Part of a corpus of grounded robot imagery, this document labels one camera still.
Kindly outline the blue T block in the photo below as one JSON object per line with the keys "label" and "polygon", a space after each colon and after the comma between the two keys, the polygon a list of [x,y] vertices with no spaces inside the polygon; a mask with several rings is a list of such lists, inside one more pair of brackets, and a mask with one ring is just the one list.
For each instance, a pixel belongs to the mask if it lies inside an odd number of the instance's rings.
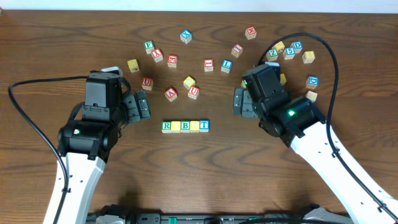
{"label": "blue T block", "polygon": [[200,120],[200,132],[208,132],[210,130],[210,121],[207,119]]}

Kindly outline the red I block centre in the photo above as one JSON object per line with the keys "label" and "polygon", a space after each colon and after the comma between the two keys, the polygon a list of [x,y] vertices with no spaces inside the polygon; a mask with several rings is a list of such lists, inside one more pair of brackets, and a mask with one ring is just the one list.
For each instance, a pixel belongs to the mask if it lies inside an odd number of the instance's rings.
{"label": "red I block centre", "polygon": [[214,60],[212,58],[204,59],[204,71],[205,72],[212,72],[214,70]]}

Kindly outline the red u block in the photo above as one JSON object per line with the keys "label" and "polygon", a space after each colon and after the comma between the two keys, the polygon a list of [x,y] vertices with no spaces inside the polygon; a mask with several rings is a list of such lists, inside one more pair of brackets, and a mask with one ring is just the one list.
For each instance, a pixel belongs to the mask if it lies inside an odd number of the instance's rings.
{"label": "red u block", "polygon": [[144,90],[152,90],[154,81],[152,78],[144,77],[142,80],[142,88]]}
{"label": "red u block", "polygon": [[189,90],[188,90],[187,95],[188,95],[189,98],[192,98],[192,99],[196,100],[198,98],[198,96],[199,96],[199,93],[200,93],[199,87],[191,86],[189,88]]}

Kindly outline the red E block top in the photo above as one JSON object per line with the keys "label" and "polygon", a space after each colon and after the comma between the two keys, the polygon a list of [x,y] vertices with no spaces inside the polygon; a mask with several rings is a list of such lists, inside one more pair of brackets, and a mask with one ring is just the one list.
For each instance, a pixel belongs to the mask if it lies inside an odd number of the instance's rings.
{"label": "red E block top", "polygon": [[245,29],[245,36],[247,40],[254,39],[257,36],[257,30],[254,26]]}

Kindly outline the blue D block right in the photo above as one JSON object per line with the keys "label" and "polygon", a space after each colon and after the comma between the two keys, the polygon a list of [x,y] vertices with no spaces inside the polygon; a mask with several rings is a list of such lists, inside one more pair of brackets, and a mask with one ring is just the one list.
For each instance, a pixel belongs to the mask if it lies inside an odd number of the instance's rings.
{"label": "blue D block right", "polygon": [[306,88],[314,90],[319,84],[319,78],[316,76],[309,76],[306,80]]}

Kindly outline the red U block centre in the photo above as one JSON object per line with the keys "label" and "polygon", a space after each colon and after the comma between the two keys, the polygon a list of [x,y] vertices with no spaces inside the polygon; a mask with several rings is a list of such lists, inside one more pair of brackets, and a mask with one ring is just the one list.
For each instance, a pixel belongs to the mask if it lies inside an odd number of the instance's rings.
{"label": "red U block centre", "polygon": [[200,93],[199,87],[191,86],[189,88],[189,90],[188,90],[187,95],[188,95],[189,98],[192,98],[192,99],[196,100],[198,98],[198,96],[199,96],[199,93]]}

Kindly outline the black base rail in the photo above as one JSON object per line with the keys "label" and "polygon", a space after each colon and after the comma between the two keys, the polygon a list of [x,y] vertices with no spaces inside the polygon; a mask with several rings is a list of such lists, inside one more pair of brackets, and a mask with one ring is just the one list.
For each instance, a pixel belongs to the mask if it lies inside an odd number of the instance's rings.
{"label": "black base rail", "polygon": [[317,204],[309,205],[302,213],[284,212],[255,214],[166,214],[132,213],[118,205],[108,205],[87,216],[89,224],[240,224],[240,223],[353,223],[350,217],[331,213]]}

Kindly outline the red U block left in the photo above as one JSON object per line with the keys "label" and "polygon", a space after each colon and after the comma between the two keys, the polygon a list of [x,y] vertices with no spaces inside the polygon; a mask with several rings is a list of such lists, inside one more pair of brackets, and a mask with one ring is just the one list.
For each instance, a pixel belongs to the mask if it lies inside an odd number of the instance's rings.
{"label": "red U block left", "polygon": [[142,88],[144,90],[152,90],[154,81],[152,78],[144,77],[142,80]]}

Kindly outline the red i block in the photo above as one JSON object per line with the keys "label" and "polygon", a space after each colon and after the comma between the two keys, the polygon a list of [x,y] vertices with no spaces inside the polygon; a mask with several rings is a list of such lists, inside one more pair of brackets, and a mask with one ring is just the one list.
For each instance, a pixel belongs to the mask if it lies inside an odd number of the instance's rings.
{"label": "red i block", "polygon": [[204,71],[205,72],[212,72],[214,70],[214,60],[212,58],[204,59]]}
{"label": "red i block", "polygon": [[244,48],[241,45],[236,44],[231,49],[231,54],[234,55],[236,58],[238,58],[242,54],[243,50],[244,50]]}

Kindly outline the red A block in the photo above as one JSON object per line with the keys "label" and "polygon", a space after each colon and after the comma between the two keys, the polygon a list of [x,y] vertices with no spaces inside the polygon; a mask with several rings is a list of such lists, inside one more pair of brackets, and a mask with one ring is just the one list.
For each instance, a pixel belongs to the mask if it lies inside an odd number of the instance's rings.
{"label": "red A block", "polygon": [[165,91],[165,97],[172,102],[173,100],[175,100],[178,97],[178,94],[176,92],[176,90],[173,87],[170,87],[169,89],[167,89]]}

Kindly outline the yellow 8 block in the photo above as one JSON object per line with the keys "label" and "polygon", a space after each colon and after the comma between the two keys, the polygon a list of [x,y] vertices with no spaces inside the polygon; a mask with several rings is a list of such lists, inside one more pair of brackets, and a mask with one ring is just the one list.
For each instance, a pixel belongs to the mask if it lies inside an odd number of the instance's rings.
{"label": "yellow 8 block", "polygon": [[315,60],[314,51],[305,51],[302,55],[303,63],[312,63]]}

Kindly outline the red X block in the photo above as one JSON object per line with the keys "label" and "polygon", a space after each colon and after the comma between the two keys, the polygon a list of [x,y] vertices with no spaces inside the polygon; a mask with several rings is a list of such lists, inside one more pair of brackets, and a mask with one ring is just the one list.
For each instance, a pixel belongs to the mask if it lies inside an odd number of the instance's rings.
{"label": "red X block", "polygon": [[162,51],[160,49],[154,49],[151,52],[151,55],[152,55],[152,58],[154,59],[154,61],[156,63],[160,62],[160,61],[162,61],[164,59],[163,53],[162,53]]}

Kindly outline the blue L block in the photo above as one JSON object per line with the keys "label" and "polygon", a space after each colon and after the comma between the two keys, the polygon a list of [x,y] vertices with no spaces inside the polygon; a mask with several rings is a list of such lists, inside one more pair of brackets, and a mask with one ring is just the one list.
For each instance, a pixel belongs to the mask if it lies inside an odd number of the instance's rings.
{"label": "blue L block", "polygon": [[223,63],[221,64],[221,71],[229,73],[232,65],[233,65],[232,61],[224,59]]}

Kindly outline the red E block left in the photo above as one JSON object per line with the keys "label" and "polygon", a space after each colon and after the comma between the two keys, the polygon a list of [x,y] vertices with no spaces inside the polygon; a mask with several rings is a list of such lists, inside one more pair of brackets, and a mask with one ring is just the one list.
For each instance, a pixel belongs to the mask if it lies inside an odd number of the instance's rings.
{"label": "red E block left", "polygon": [[177,55],[169,55],[167,59],[167,65],[170,68],[176,68],[178,64],[178,56]]}

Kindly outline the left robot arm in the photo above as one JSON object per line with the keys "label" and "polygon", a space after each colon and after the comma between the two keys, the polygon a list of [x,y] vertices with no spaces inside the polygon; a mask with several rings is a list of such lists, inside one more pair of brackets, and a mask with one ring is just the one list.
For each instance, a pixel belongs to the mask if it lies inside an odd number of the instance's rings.
{"label": "left robot arm", "polygon": [[58,132],[61,160],[45,223],[84,223],[96,185],[121,130],[150,118],[146,93],[131,93],[118,67],[90,72],[85,100],[71,111]]}

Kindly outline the red I block upper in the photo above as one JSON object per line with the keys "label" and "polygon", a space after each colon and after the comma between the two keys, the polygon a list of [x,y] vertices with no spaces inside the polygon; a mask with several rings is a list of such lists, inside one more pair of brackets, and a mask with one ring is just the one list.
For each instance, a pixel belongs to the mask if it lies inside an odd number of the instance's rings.
{"label": "red I block upper", "polygon": [[242,54],[243,50],[244,50],[244,48],[241,45],[236,44],[231,49],[231,54],[234,55],[236,58],[238,58]]}

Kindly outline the green R block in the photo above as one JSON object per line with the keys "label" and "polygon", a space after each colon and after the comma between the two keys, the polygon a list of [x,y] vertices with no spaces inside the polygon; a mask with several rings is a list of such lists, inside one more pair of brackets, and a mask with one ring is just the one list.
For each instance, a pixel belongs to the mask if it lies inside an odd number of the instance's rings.
{"label": "green R block", "polygon": [[172,124],[171,121],[163,121],[162,127],[161,127],[162,132],[163,133],[171,133],[172,132],[171,124]]}

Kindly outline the blue 5 block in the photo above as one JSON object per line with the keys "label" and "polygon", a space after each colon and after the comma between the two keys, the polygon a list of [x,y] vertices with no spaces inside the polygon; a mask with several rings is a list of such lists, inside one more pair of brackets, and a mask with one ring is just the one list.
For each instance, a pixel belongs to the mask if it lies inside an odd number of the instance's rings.
{"label": "blue 5 block", "polygon": [[283,57],[285,60],[291,60],[295,57],[295,50],[293,47],[286,47],[283,51]]}

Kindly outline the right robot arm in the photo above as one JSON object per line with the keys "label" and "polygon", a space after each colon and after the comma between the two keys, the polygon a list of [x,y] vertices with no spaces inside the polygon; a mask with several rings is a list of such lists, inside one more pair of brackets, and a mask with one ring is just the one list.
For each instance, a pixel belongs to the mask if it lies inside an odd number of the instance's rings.
{"label": "right robot arm", "polygon": [[397,223],[397,200],[348,152],[314,102],[291,99],[278,63],[253,67],[242,79],[259,127],[313,167],[354,223]]}

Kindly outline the blue d block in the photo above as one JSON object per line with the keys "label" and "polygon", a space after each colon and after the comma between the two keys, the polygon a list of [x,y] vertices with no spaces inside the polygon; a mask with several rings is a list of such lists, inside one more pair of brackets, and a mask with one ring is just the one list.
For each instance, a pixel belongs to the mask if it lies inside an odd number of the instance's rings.
{"label": "blue d block", "polygon": [[306,88],[314,90],[319,84],[319,78],[316,76],[309,76],[306,80]]}
{"label": "blue d block", "polygon": [[298,40],[293,41],[290,46],[294,49],[294,52],[296,54],[300,53],[303,49],[303,45],[302,45],[301,41],[298,41]]}

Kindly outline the white green Z block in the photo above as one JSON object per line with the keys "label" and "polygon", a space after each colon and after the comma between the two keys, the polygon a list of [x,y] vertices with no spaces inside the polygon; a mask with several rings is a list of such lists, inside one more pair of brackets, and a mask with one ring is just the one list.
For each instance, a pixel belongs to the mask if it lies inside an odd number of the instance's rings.
{"label": "white green Z block", "polygon": [[311,102],[316,102],[318,94],[314,91],[307,91],[305,97],[308,98]]}

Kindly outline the blue X block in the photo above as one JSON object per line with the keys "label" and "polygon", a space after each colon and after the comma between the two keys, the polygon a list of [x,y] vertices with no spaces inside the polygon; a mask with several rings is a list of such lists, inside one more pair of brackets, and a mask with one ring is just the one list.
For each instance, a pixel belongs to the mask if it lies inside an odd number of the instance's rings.
{"label": "blue X block", "polygon": [[180,39],[185,44],[188,44],[192,40],[192,33],[189,30],[184,30],[180,33]]}

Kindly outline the green B block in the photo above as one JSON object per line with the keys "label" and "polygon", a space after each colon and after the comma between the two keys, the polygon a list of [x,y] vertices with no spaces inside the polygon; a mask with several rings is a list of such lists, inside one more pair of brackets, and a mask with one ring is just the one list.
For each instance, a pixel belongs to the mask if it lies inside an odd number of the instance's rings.
{"label": "green B block", "polygon": [[190,132],[190,121],[181,121],[181,130],[182,133]]}

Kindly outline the red e block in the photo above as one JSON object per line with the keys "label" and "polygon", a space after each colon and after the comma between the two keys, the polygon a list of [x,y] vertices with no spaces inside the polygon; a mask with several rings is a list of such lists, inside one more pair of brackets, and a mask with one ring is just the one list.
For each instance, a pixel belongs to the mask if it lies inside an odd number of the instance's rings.
{"label": "red e block", "polygon": [[254,39],[257,36],[257,30],[254,26],[245,29],[245,36],[247,40]]}
{"label": "red e block", "polygon": [[167,59],[167,65],[170,68],[176,68],[178,64],[178,56],[177,55],[169,55]]}

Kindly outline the blue D block upper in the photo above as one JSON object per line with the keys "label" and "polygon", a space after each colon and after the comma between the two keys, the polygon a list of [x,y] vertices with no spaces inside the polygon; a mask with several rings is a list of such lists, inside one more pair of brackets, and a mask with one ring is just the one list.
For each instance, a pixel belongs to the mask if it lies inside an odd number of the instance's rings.
{"label": "blue D block upper", "polygon": [[294,52],[296,54],[300,53],[303,49],[303,45],[302,45],[301,41],[298,41],[298,40],[293,41],[290,46],[294,49]]}

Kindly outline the green F block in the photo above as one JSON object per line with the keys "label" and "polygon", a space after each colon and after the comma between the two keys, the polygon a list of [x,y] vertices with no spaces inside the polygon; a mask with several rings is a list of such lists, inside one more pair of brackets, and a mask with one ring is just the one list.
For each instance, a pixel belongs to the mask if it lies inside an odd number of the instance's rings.
{"label": "green F block", "polygon": [[155,50],[154,42],[152,40],[144,42],[144,48],[146,50],[146,54],[151,54],[151,52]]}

